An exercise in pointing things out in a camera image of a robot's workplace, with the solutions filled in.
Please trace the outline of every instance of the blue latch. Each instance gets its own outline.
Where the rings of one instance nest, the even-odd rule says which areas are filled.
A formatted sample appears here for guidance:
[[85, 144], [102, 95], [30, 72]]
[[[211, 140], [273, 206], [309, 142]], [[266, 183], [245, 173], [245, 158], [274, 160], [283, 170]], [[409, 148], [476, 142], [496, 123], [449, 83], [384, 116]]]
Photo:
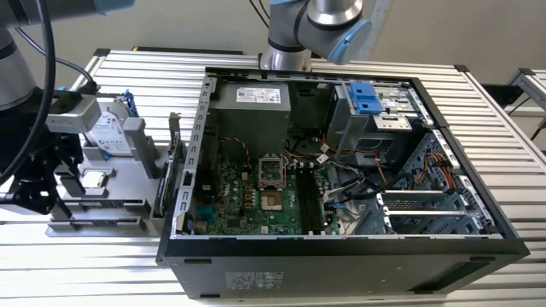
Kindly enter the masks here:
[[131, 117], [141, 117], [139, 112], [137, 111], [134, 94], [129, 90], [126, 90], [126, 92], [123, 93], [123, 97], [127, 99], [129, 115]]
[[349, 83], [349, 96], [353, 99], [356, 110], [361, 114], [381, 114], [384, 106], [377, 98], [374, 86], [370, 83]]

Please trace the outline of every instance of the green circuit board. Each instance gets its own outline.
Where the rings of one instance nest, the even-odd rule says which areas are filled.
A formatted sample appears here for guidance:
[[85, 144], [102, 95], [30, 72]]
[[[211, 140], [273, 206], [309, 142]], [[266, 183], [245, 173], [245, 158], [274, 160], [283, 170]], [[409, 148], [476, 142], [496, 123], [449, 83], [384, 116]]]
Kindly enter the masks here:
[[[214, 221], [207, 225], [209, 235], [302, 234], [297, 169], [287, 168], [286, 187], [282, 191], [261, 191], [257, 168], [258, 164], [253, 165], [253, 171], [247, 172], [247, 180], [243, 180], [245, 166], [222, 165]], [[322, 190], [322, 186], [328, 183], [326, 169], [317, 168], [314, 173]], [[325, 231], [329, 234], [340, 234], [336, 214], [332, 218], [333, 223]]]

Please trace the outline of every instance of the aluminum extrusion table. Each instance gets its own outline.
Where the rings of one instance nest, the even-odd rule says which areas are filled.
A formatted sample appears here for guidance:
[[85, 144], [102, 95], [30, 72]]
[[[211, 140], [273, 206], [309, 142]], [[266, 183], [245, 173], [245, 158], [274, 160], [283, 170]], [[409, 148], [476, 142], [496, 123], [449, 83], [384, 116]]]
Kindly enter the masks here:
[[509, 85], [520, 86], [542, 110], [546, 111], [546, 70], [521, 68], [512, 77]]
[[[183, 138], [191, 136], [207, 66], [257, 68], [258, 57], [110, 51], [94, 56], [87, 69], [103, 93], [131, 90], [146, 132], [166, 143], [171, 112], [182, 115]], [[323, 60], [314, 60], [313, 70], [421, 78], [532, 254], [446, 296], [384, 301], [377, 300], [384, 297], [246, 299], [211, 304], [468, 307], [524, 306], [525, 302], [525, 306], [546, 306], [546, 158], [473, 75], [453, 65], [353, 62], [341, 67]], [[75, 86], [83, 82], [81, 77]], [[24, 297], [23, 306], [206, 303], [190, 302], [173, 272], [155, 265], [159, 239], [48, 238], [46, 221], [47, 217], [12, 217], [0, 226], [0, 297]]]

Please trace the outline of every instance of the label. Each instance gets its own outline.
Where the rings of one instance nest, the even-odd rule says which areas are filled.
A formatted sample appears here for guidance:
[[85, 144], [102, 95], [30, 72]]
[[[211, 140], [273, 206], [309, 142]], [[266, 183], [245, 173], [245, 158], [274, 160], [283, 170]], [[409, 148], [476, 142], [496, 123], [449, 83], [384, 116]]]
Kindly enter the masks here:
[[321, 151], [326, 154], [329, 150], [330, 150], [330, 146], [328, 146], [326, 144], [323, 144], [323, 145], [321, 146]]
[[319, 162], [321, 164], [326, 162], [326, 160], [329, 160], [329, 156], [323, 153], [319, 158], [317, 158], [317, 162]]
[[384, 107], [396, 107], [397, 103], [390, 99], [385, 99], [385, 100], [382, 100], [382, 105], [384, 105]]
[[119, 124], [118, 117], [111, 112], [103, 112], [90, 133], [97, 146], [107, 153], [111, 155], [131, 154], [122, 125]]
[[226, 272], [230, 290], [273, 290], [283, 283], [285, 272]]
[[238, 102], [259, 104], [279, 104], [281, 89], [278, 88], [238, 88]]

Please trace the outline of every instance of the motherboard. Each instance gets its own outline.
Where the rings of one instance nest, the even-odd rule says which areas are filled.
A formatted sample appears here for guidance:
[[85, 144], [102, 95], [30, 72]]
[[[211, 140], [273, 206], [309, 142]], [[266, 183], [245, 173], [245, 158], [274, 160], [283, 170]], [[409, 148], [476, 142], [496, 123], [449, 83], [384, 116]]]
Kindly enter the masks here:
[[[197, 234], [301, 235], [309, 234], [310, 224], [321, 227], [317, 234], [340, 234], [336, 215], [323, 212], [319, 205], [313, 206], [318, 212], [307, 212], [303, 204], [310, 198], [315, 204], [321, 203], [325, 188], [330, 185], [326, 168], [286, 165], [279, 172], [275, 161], [265, 161], [262, 166], [253, 164], [249, 169], [239, 164], [221, 165], [217, 203], [198, 207]], [[305, 173], [313, 175], [314, 195], [302, 188]], [[265, 187], [267, 180], [283, 184]]]

